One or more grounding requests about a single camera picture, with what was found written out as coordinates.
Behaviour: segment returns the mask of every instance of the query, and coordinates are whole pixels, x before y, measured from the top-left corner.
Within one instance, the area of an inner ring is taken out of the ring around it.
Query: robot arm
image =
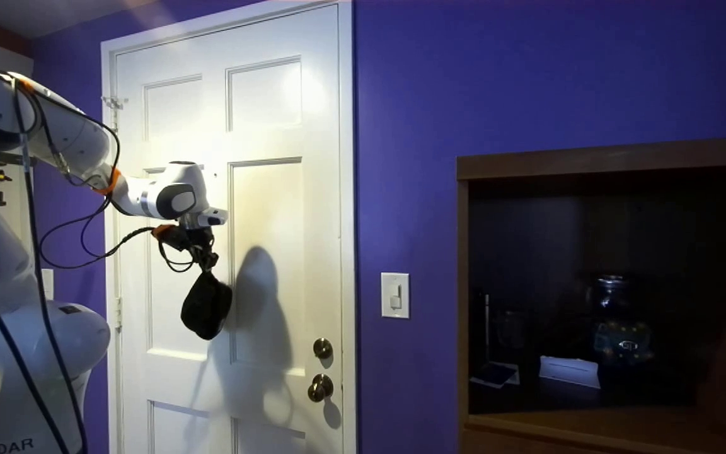
[[[122,214],[173,220],[173,225],[155,226],[153,235],[159,242],[193,254],[203,269],[197,285],[211,285],[206,291],[223,298],[222,315],[227,312],[228,288],[208,274],[216,260],[211,226],[223,225],[227,212],[208,207],[197,164],[173,162],[155,179],[129,179],[110,167],[110,159],[117,155],[117,141],[103,122],[46,86],[0,69],[3,150],[30,150],[30,159],[88,184]],[[110,329],[83,305],[46,301],[38,281],[24,247],[0,220],[0,452],[78,452],[85,447],[78,405],[90,368],[105,352]],[[188,317],[185,324],[201,338],[219,328],[219,322],[206,319],[206,329],[201,329],[198,322]]]

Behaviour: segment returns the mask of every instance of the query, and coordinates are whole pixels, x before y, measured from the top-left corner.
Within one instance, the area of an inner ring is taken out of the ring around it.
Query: open cabinet
[[[460,452],[726,454],[726,138],[458,159],[458,357]]]

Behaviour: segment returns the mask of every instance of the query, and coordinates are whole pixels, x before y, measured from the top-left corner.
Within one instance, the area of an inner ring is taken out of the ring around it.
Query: wooden cabinet
[[[633,278],[649,366],[538,377],[541,354],[600,366],[584,288],[603,271]],[[470,381],[493,354],[484,294],[512,312],[522,383]],[[726,454],[726,138],[458,159],[458,344],[460,452]]]

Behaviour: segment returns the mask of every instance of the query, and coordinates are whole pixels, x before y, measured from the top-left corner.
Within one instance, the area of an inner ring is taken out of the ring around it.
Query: blue wall
[[[101,40],[240,3],[164,4],[38,40],[38,77],[101,114]],[[451,454],[455,155],[726,136],[726,0],[361,0],[354,102],[361,447]],[[59,184],[42,225],[85,208]],[[382,269],[410,271],[410,319],[378,317]],[[103,266],[57,281],[103,310]],[[88,425],[105,452],[103,371]]]

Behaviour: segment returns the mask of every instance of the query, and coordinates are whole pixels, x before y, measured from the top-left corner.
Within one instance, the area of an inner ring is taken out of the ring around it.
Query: deadbolt
[[[323,399],[329,399],[333,396],[333,381],[328,377],[328,375],[314,375],[311,377],[311,383],[309,383],[309,387],[306,387],[306,396],[309,396],[309,401],[323,401]]]
[[[314,357],[333,357],[333,343],[329,341],[324,341],[324,338],[314,338],[314,343],[311,343],[311,352],[314,352]]]

